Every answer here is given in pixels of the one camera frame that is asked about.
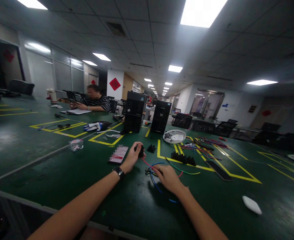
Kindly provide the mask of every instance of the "black computer case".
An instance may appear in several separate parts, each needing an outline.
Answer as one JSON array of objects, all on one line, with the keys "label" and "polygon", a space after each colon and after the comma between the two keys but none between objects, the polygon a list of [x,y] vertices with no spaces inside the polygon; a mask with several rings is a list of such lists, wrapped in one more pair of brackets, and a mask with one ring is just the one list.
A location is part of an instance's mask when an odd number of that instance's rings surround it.
[{"label": "black computer case", "polygon": [[157,100],[154,118],[150,128],[151,131],[164,134],[171,109],[171,104],[172,103],[170,102]]},{"label": "black computer case", "polygon": [[139,132],[146,110],[147,95],[128,91],[124,121],[126,132]]}]

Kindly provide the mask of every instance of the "air vent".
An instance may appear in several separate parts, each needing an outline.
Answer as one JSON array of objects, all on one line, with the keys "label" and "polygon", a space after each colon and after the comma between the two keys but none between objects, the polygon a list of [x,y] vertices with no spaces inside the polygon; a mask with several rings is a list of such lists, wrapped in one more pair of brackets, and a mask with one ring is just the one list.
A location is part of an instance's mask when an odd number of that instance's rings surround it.
[{"label": "air vent", "polygon": [[110,29],[110,31],[112,32],[112,34],[114,36],[124,37],[124,38],[127,37],[126,34],[124,33],[124,30],[123,30],[122,26],[120,24],[107,22],[107,26],[108,26],[108,28]]},{"label": "air vent", "polygon": [[219,77],[213,77],[213,76],[207,76],[207,77],[210,77],[210,78],[215,78],[215,79],[220,79],[220,80],[225,80],[225,81],[233,81],[232,79],[228,79],[228,78],[219,78]]},{"label": "air vent", "polygon": [[141,67],[149,67],[149,68],[153,68],[152,66],[141,65],[141,64],[135,64],[135,63],[131,63],[130,65],[135,65],[135,66],[141,66]]}]

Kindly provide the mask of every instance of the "person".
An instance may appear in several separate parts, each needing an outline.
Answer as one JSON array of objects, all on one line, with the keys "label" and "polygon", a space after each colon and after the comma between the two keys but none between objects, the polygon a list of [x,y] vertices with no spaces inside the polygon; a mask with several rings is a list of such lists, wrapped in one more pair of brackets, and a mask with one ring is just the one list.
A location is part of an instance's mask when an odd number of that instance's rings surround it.
[{"label": "person", "polygon": [[111,112],[109,99],[101,94],[101,90],[97,85],[89,85],[87,89],[89,97],[81,99],[80,102],[70,103],[71,109]]},{"label": "person", "polygon": [[[141,142],[135,142],[130,148],[127,158],[120,165],[120,169],[124,174],[130,173],[134,167],[138,160],[138,154],[142,145]],[[178,197],[200,239],[227,239],[216,223],[194,199],[189,188],[181,183],[175,170],[171,166],[155,165],[153,170],[159,177],[161,183]],[[120,174],[117,171],[112,171],[56,212],[42,224],[28,240],[74,239],[119,181]]]}]

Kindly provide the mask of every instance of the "green wire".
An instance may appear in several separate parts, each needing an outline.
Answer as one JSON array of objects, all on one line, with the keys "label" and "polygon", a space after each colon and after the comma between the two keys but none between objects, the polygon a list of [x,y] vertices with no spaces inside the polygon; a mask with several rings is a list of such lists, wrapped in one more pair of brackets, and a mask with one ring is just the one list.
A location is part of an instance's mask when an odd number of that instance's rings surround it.
[{"label": "green wire", "polygon": [[167,158],[166,158],[166,160],[169,162],[169,164],[171,165],[171,166],[173,166],[175,169],[177,169],[177,170],[179,170],[179,171],[181,171],[181,172],[184,172],[184,173],[186,173],[186,174],[191,174],[191,175],[196,175],[196,174],[199,174],[200,172],[198,172],[198,173],[188,173],[188,172],[185,172],[185,171],[183,171],[183,170],[180,170],[179,168],[177,168],[175,165],[173,165]]}]

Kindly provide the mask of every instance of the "black watch strap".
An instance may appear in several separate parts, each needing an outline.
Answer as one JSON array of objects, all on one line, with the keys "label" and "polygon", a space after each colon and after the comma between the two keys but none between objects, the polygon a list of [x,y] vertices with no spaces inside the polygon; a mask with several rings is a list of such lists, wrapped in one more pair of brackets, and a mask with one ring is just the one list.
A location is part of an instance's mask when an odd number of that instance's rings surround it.
[{"label": "black watch strap", "polygon": [[113,171],[115,171],[116,173],[118,173],[120,180],[122,180],[124,178],[124,172],[122,171],[122,169],[119,166],[116,166]]}]

